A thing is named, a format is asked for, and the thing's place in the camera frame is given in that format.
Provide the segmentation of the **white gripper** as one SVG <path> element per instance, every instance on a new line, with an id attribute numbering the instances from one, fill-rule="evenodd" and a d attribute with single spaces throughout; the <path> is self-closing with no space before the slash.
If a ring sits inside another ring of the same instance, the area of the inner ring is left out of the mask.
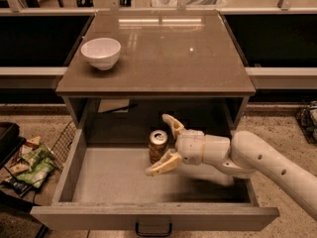
<path id="1" fill-rule="evenodd" d="M 184 125 L 169 114 L 162 114 L 161 118 L 169 126 L 173 138 L 177 138 L 175 143 L 177 153 L 167 150 L 156 163 L 146 169 L 146 175 L 153 177 L 167 173 L 176 169 L 182 162 L 187 165 L 200 165 L 202 163 L 204 133 L 196 130 L 185 130 Z"/>

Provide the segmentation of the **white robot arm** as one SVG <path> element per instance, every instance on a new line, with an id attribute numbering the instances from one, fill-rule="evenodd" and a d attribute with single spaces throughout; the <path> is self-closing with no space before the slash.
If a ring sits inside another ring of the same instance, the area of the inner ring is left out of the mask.
<path id="1" fill-rule="evenodd" d="M 256 134 L 238 131 L 232 138 L 226 138 L 187 129 L 168 114 L 162 116 L 162 121 L 171 130 L 175 150 L 166 151 L 159 161 L 146 169 L 147 175 L 164 174 L 180 164 L 209 165 L 239 179 L 248 179 L 260 172 L 317 220 L 317 177 L 293 163 Z"/>

